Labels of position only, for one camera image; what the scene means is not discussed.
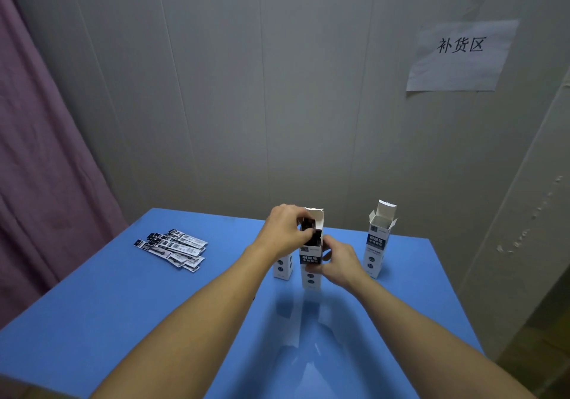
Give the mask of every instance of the gray wall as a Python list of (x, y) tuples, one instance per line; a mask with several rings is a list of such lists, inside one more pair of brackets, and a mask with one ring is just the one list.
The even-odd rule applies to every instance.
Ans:
[[(152, 206), (364, 229), (381, 197), (454, 287), (570, 63), (570, 0), (18, 0), (130, 221)], [(520, 18), (495, 93), (406, 95), (432, 21)]]
[(463, 308), (493, 359), (570, 265), (569, 134), (570, 88), (561, 87), (460, 285)]

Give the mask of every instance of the box with black label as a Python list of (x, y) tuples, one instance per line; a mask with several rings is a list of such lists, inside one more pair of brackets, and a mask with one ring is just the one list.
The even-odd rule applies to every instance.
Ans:
[(291, 277), (291, 272), (293, 271), (293, 254), (289, 254), (286, 257), (279, 258), (275, 264), (273, 264), (273, 277), (289, 280)]
[(313, 219), (303, 218), (301, 220), (301, 230), (304, 231), (313, 228), (313, 236), (299, 249), (299, 262), (301, 263), (301, 279), (303, 288), (311, 290), (319, 290), (321, 284), (321, 275), (316, 273), (307, 273), (305, 266), (308, 264), (321, 264), (323, 258), (323, 228), (324, 228), (324, 209), (309, 209)]
[(395, 209), (395, 204), (379, 200), (376, 210), (368, 216), (370, 228), (362, 258), (362, 268), (374, 279), (380, 273), (388, 237), (397, 220), (394, 219)]

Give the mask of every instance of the forearm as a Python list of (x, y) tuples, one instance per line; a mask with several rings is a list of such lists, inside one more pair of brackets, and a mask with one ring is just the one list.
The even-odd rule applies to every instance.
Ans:
[(351, 292), (422, 399), (533, 397), (492, 361), (376, 281), (363, 280)]
[(111, 372), (93, 398), (201, 398), (232, 346), (271, 257), (252, 245), (165, 318)]

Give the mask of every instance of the hand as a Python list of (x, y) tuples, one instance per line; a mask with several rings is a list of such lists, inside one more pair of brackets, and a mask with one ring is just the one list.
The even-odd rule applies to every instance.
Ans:
[(261, 247), (273, 257), (273, 262), (289, 255), (307, 243), (314, 230), (300, 231), (297, 228), (300, 218), (311, 218), (308, 210), (296, 205), (281, 204), (274, 207), (253, 245)]
[(360, 266), (360, 260), (350, 244), (339, 242), (331, 236), (324, 236), (323, 251), (328, 249), (331, 251), (324, 255), (323, 261), (331, 260), (331, 262), (309, 264), (306, 267), (307, 272), (320, 273), (349, 293), (352, 293), (362, 281), (370, 280), (370, 276)]

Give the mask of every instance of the purple curtain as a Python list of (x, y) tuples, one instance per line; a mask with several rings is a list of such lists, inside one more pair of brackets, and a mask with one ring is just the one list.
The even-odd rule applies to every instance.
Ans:
[(0, 0), (0, 328), (126, 222), (12, 0)]

